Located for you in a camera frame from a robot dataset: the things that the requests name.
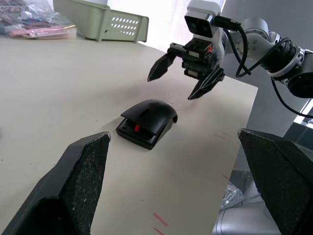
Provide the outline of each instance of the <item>table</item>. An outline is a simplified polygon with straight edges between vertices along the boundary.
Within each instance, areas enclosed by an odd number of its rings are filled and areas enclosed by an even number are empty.
[[[91,234],[210,234],[256,87],[226,77],[188,101],[196,80],[181,61],[148,83],[163,53],[141,44],[1,39],[0,51],[0,232],[69,144],[110,131]],[[179,118],[149,151],[115,128],[123,111],[151,98]]]

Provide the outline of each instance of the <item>black computer mouse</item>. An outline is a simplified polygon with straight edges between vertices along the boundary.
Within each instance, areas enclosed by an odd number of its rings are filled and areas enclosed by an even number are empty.
[[[178,119],[172,106],[157,99],[142,101],[123,112],[121,116],[125,119],[117,127],[116,132],[150,150]]]

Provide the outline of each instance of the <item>robotic arm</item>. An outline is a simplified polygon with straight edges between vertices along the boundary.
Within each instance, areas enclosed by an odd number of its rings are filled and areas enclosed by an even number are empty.
[[[271,76],[280,100],[274,80],[285,84],[294,96],[313,98],[313,52],[269,32],[263,19],[249,18],[238,23],[222,17],[223,3],[191,0],[185,20],[193,39],[184,46],[172,43],[167,54],[151,68],[148,81],[160,78],[174,59],[181,57],[184,74],[198,80],[188,99],[197,99],[223,80],[220,64],[227,54],[234,53],[240,63],[236,77],[250,75],[260,65]],[[244,66],[247,57],[256,62],[249,69]]]

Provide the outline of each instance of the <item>plastic basket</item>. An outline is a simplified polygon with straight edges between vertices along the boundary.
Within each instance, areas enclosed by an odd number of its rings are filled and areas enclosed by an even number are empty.
[[[53,0],[54,11],[67,17],[83,36],[101,40],[146,42],[149,18],[83,0]]]

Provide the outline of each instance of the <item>black cable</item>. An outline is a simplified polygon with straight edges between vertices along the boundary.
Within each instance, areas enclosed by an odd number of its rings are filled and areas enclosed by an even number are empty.
[[[275,51],[282,43],[285,43],[287,41],[290,41],[290,39],[284,38],[279,43],[277,43],[275,46],[273,46],[258,62],[256,62],[254,65],[251,66],[251,68],[249,68],[249,71],[251,72],[252,70],[254,70],[262,62],[264,62],[272,54],[272,52]],[[239,77],[243,77],[245,75],[247,75],[247,72],[243,72],[242,74],[239,74]]]
[[[244,52],[243,52],[243,57],[242,57],[242,60],[241,60],[241,63],[239,64],[239,67],[236,71],[236,77],[239,78],[240,77],[240,72],[241,70],[243,69],[244,65],[245,65],[245,62],[246,62],[246,58],[248,56],[248,39],[246,37],[246,33],[244,31],[244,29],[242,27],[239,27],[238,28],[238,31],[240,32],[241,34],[241,37],[243,39],[243,44],[244,44]]]
[[[229,33],[229,31],[227,29],[224,28],[224,32],[225,32],[226,36],[228,37],[230,45],[231,45],[231,48],[232,48],[232,50],[234,52],[234,55],[235,55],[237,61],[240,64],[241,63],[241,58],[240,58],[240,56],[239,56],[239,54],[238,54],[238,52],[236,50],[233,38],[231,37],[231,35],[230,35],[230,33]],[[251,75],[250,71],[248,70],[248,68],[245,65],[243,66],[243,69],[247,72],[247,74]]]
[[[288,104],[286,104],[286,103],[283,101],[282,97],[280,96],[280,94],[279,94],[279,92],[278,92],[278,89],[277,89],[277,87],[276,87],[275,81],[274,81],[274,79],[273,79],[272,77],[271,77],[271,80],[272,80],[272,85],[273,85],[273,87],[274,87],[275,93],[276,93],[276,95],[277,95],[279,101],[285,106],[286,109],[288,109],[289,111],[291,111],[291,112],[293,112],[293,113],[295,113],[295,114],[298,114],[299,116],[303,116],[303,117],[305,117],[305,118],[313,118],[312,115],[302,114],[302,113],[300,113],[300,112],[298,112],[298,111],[292,109],[290,106],[288,106]]]

